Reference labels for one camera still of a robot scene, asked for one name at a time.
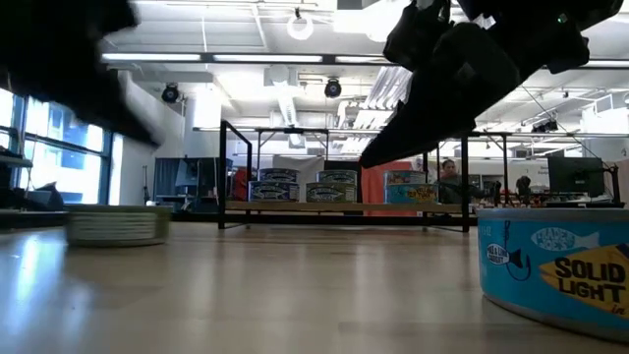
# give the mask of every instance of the wooden floor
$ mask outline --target wooden floor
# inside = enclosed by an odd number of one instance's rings
[[[169,245],[0,235],[0,353],[628,353],[484,300],[476,235],[174,224]]]

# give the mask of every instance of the wooden shelf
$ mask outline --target wooden shelf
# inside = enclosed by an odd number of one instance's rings
[[[358,203],[282,203],[282,202],[227,202],[228,210],[259,211],[423,211],[461,212],[458,205],[438,204],[358,204]]]

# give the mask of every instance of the tuna can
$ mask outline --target tuna can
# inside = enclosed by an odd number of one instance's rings
[[[398,184],[425,184],[426,173],[420,171],[386,171],[384,172],[384,186]]]
[[[355,203],[356,186],[351,183],[309,183],[306,185],[306,202]]]
[[[433,184],[389,185],[384,188],[384,202],[387,204],[437,203],[437,192],[438,188]]]
[[[293,182],[249,182],[249,202],[298,202],[299,184]]]
[[[316,174],[317,182],[358,184],[358,172],[350,170],[327,170]]]
[[[290,168],[262,168],[257,172],[259,181],[297,182],[299,171]]]

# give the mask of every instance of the blue tuna can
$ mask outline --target blue tuna can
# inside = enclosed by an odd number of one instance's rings
[[[249,202],[298,202],[299,184],[293,182],[249,182]]]
[[[317,182],[358,184],[358,172],[350,170],[327,170],[316,174]]]
[[[384,172],[384,186],[398,184],[426,183],[426,173],[420,171],[386,171]]]
[[[548,325],[629,342],[629,210],[478,215],[481,287],[490,301]]]
[[[297,182],[299,171],[290,168],[262,168],[257,172],[259,181]]]
[[[355,203],[356,186],[351,183],[316,182],[306,185],[308,203]]]
[[[384,187],[387,204],[437,203],[438,188],[433,184],[411,183]]]

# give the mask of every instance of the person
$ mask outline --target person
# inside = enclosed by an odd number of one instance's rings
[[[456,169],[456,163],[446,159],[441,163],[441,175],[439,179],[439,201],[444,204],[461,204],[461,185],[463,181]],[[489,193],[473,185],[468,185],[470,197],[485,198]]]

